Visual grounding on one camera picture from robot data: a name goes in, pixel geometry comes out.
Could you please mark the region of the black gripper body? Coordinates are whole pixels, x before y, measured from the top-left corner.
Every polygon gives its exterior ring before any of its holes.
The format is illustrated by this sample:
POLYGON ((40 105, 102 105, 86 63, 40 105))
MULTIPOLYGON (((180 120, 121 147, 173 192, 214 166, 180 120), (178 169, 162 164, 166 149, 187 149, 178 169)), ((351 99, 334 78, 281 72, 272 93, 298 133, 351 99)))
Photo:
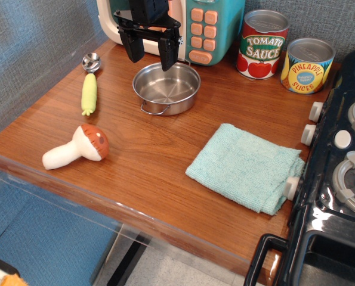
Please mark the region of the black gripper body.
POLYGON ((143 43, 146 39, 165 42, 167 45, 181 45, 181 24, 172 18, 168 1, 129 1, 127 10, 116 10, 114 18, 124 45, 143 43))

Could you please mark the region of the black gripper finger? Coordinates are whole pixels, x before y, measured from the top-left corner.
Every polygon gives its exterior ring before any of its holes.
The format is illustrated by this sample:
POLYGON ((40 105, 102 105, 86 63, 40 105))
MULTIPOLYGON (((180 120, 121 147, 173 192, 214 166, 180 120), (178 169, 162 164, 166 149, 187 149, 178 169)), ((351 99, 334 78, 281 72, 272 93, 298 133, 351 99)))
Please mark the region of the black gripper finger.
POLYGON ((136 63, 144 57, 144 45, 142 38, 139 38, 133 31, 119 30, 119 35, 129 59, 136 63))
POLYGON ((168 71, 178 60, 178 51, 180 47, 179 38, 161 38, 158 40, 159 56, 162 70, 168 71))

